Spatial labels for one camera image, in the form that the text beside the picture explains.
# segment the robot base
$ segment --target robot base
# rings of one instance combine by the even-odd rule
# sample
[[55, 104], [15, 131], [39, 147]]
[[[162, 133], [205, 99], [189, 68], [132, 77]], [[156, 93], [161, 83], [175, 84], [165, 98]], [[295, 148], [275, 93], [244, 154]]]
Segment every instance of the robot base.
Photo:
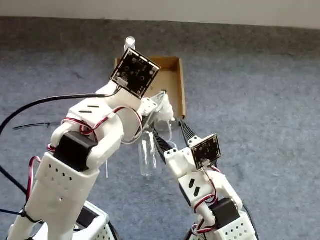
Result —
[[[119, 240], [118, 234], [110, 223], [109, 216], [101, 209], [86, 201], [84, 207], [96, 215], [89, 226], [84, 227], [77, 221], [72, 240]], [[48, 240], [48, 225], [46, 223], [40, 228], [30, 240]]]

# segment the wire bundle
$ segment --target wire bundle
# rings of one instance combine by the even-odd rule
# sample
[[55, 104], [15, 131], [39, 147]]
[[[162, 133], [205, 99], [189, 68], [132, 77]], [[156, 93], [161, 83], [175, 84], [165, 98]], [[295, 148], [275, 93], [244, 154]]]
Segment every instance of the wire bundle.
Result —
[[79, 131], [80, 131], [81, 134], [83, 134], [84, 136], [88, 136], [88, 137], [91, 134], [93, 134], [93, 137], [94, 137], [95, 141], [99, 142], [98, 136], [97, 136], [95, 131], [102, 124], [104, 124], [106, 121], [109, 120], [111, 114], [117, 114], [119, 111], [121, 111], [123, 109], [127, 109], [127, 110], [132, 111], [135, 114], [135, 116], [137, 117], [138, 122], [139, 122], [139, 132], [133, 137], [133, 139], [130, 142], [122, 141], [122, 143], [124, 143], [124, 144], [133, 144], [136, 140], [138, 140], [140, 138], [140, 136], [142, 134], [143, 126], [142, 126], [142, 119], [140, 118], [139, 114], [131, 107], [126, 107], [126, 106], [118, 106], [118, 107], [116, 107], [115, 109], [112, 110], [112, 112], [110, 112], [103, 119], [101, 119], [94, 127], [91, 127], [89, 124], [87, 124], [86, 122], [84, 122], [82, 120], [78, 120], [78, 119], [71, 118], [71, 117], [65, 117], [62, 120], [62, 123], [63, 122], [73, 122], [73, 123], [79, 124], [80, 125], [80, 130]]

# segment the gray carpet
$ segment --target gray carpet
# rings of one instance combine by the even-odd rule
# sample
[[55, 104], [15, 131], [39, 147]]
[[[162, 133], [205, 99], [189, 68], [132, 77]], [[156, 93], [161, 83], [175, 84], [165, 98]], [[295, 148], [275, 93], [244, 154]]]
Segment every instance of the gray carpet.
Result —
[[[183, 59], [186, 122], [218, 133], [221, 170], [246, 202], [261, 240], [319, 239], [320, 32], [175, 22], [0, 18], [0, 120], [39, 98], [92, 93], [108, 82], [124, 39], [145, 55]], [[10, 127], [60, 121], [76, 101], [37, 106]], [[26, 183], [54, 127], [0, 138], [0, 163]], [[184, 147], [179, 131], [174, 141]], [[179, 240], [194, 221], [168, 169], [139, 174], [136, 146], [109, 160], [89, 197], [125, 240]], [[18, 211], [23, 194], [1, 176], [0, 207]], [[5, 239], [14, 217], [0, 214]]]

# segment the red wire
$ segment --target red wire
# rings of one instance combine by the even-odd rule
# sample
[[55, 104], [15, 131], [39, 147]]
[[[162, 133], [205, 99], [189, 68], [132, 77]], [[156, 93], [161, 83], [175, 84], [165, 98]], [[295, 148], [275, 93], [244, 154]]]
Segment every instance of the red wire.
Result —
[[[82, 133], [85, 136], [93, 134], [95, 141], [96, 142], [99, 141], [98, 140], [98, 136], [95, 133], [94, 129], [92, 129], [92, 127], [89, 124], [85, 123], [84, 121], [81, 121], [81, 120], [78, 120], [78, 119], [75, 119], [75, 118], [71, 118], [71, 117], [65, 117], [63, 120], [67, 120], [67, 121], [71, 121], [71, 122], [79, 124], [80, 125], [80, 133]], [[90, 132], [87, 133], [87, 131], [84, 131], [83, 127], [88, 128]]]
[[197, 208], [203, 204], [206, 200], [210, 199], [210, 198], [216, 198], [215, 194], [209, 194], [207, 196], [205, 196], [204, 198], [202, 198], [195, 206], [194, 206], [194, 212], [196, 213]]
[[219, 168], [217, 168], [217, 167], [215, 167], [215, 166], [211, 166], [210, 167], [213, 171], [216, 171], [216, 172], [218, 172], [218, 173], [222, 173], [220, 170], [219, 170]]
[[41, 159], [38, 156], [33, 156], [29, 162], [29, 179], [28, 179], [28, 186], [26, 192], [26, 200], [28, 201], [31, 195], [31, 190], [34, 181], [34, 163], [35, 161], [41, 162]]

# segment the clear plastic bottle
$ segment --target clear plastic bottle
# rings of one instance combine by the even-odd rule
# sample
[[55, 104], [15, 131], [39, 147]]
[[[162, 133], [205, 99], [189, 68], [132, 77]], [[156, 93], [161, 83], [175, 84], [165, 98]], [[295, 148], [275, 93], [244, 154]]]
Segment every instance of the clear plastic bottle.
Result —
[[141, 175], [149, 178], [161, 174], [162, 168], [160, 161], [158, 161], [158, 150], [150, 127], [146, 127], [143, 131], [138, 148]]

